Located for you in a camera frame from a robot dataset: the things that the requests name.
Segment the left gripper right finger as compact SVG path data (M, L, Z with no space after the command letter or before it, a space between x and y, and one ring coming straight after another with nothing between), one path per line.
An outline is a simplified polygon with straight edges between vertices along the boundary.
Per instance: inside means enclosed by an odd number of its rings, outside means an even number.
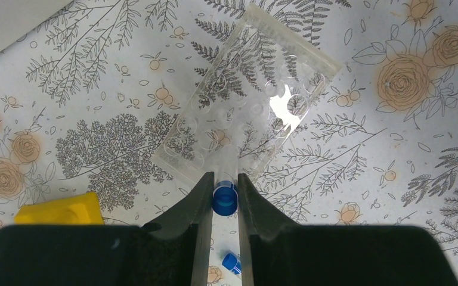
M237 189L243 285L286 285L283 235L296 223L259 194L247 174L238 174Z

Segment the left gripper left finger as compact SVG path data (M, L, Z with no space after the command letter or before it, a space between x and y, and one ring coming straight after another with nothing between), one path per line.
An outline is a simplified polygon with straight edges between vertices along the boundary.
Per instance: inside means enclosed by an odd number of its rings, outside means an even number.
M142 227L143 285L206 285L215 175Z

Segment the blue capped test tube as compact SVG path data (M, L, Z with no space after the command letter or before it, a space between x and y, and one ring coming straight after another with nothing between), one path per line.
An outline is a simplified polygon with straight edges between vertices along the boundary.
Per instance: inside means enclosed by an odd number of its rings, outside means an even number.
M212 209L220 216L231 216L237 210L238 152L233 145L226 145L215 156L215 188Z
M240 259L238 256L231 252L225 254L221 264L224 268L226 268L226 270L230 271L235 275L242 274Z

